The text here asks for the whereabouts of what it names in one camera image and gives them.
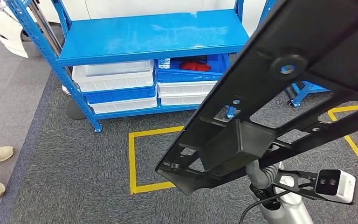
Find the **white wall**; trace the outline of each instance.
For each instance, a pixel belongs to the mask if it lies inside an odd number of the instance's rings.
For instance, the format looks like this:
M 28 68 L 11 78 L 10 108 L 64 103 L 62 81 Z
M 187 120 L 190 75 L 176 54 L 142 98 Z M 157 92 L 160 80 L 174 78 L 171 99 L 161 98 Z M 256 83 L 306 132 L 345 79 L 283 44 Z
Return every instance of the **white wall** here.
M 71 20 L 234 8 L 235 0 L 62 0 Z M 245 0 L 242 25 L 251 36 L 266 0 Z
M 92 19 L 234 8 L 235 0 L 86 0 Z

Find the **red cloth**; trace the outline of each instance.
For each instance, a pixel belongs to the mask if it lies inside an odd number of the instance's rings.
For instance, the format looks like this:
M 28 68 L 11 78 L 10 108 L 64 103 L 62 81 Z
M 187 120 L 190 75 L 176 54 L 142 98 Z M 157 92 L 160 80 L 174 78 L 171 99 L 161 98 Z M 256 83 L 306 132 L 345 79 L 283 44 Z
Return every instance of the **red cloth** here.
M 211 67 L 202 62 L 190 62 L 184 61 L 180 64 L 180 69 L 183 70 L 193 70 L 193 71 L 208 71 Z

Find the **white depth camera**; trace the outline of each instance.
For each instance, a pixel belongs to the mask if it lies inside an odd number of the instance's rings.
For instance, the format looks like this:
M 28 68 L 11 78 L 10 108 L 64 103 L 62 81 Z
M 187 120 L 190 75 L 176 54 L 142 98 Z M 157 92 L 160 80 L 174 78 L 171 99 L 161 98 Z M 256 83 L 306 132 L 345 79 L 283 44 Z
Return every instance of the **white depth camera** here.
M 351 203 L 356 177 L 340 169 L 322 169 L 317 176 L 315 193 L 335 202 Z

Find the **gray hose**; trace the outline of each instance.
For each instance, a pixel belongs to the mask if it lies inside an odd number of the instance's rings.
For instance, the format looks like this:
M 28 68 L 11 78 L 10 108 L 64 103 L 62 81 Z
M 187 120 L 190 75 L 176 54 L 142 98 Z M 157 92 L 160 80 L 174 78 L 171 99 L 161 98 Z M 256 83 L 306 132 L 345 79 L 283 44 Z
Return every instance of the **gray hose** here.
M 266 189 L 274 182 L 276 174 L 278 173 L 278 165 L 279 164 L 275 164 L 260 169 L 259 161 L 255 160 L 247 164 L 245 170 L 250 182 L 255 188 Z

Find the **black cable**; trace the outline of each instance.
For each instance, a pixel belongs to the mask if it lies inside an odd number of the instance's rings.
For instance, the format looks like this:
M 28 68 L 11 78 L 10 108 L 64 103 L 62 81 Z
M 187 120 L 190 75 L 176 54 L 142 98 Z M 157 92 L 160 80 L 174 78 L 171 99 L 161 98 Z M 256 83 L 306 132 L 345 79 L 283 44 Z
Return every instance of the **black cable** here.
M 309 186 L 313 186 L 313 183 L 312 183 L 312 182 L 303 183 L 303 184 L 300 184 L 300 185 L 298 186 L 298 188 L 309 187 Z M 263 200 L 260 200 L 260 201 L 258 201 L 258 202 L 255 202 L 255 203 L 251 204 L 250 206 L 248 206 L 248 207 L 243 211 L 243 213 L 242 213 L 242 215 L 241 215 L 241 218 L 240 218 L 239 224 L 243 224 L 243 219 L 245 218 L 246 213 L 247 213 L 248 211 L 250 211 L 252 208 L 254 208 L 255 206 L 257 206 L 257 205 L 259 205 L 259 204 L 261 204 L 261 203 L 264 203 L 264 202 L 271 201 L 271 200 L 274 200 L 274 199 L 276 199 L 276 198 L 282 197 L 283 195 L 286 195 L 286 194 L 288 194 L 288 193 L 290 193 L 290 191 L 284 191 L 284 192 L 279 193 L 279 194 L 277 194 L 277 195 L 274 195 L 274 196 L 272 196 L 272 197 L 269 197 L 269 198 L 266 198 L 266 199 L 263 199 Z
M 277 194 L 277 195 L 274 195 L 274 196 L 272 196 L 272 197 L 269 197 L 269 198 L 266 198 L 266 199 L 263 199 L 263 200 L 260 200 L 260 201 L 258 201 L 258 202 L 255 202 L 255 203 L 251 204 L 250 206 L 248 206 L 248 207 L 243 211 L 243 213 L 242 213 L 242 215 L 241 215 L 241 218 L 240 218 L 239 224 L 243 224 L 243 219 L 245 218 L 246 213 L 247 213 L 248 211 L 250 211 L 253 207 L 255 207 L 255 206 L 257 206 L 257 205 L 259 205 L 259 204 L 261 204 L 261 203 L 264 203 L 264 202 L 271 201 L 271 200 L 274 200 L 274 199 L 276 199 L 276 198 L 282 197 L 283 195 L 286 195 L 286 194 L 288 194 L 288 193 L 290 193 L 290 191 L 284 191 L 284 192 L 279 193 L 279 194 Z

